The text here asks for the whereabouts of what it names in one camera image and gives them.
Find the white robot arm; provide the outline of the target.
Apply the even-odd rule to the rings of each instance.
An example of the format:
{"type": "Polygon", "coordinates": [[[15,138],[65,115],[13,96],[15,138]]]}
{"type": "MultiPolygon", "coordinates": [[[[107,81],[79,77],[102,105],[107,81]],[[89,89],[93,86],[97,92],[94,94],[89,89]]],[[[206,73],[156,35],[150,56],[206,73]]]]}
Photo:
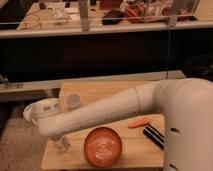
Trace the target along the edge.
{"type": "Polygon", "coordinates": [[[164,171],[213,171],[213,82],[168,79],[134,86],[63,113],[55,98],[28,105],[24,118],[41,135],[63,135],[137,115],[164,116],[164,171]]]}

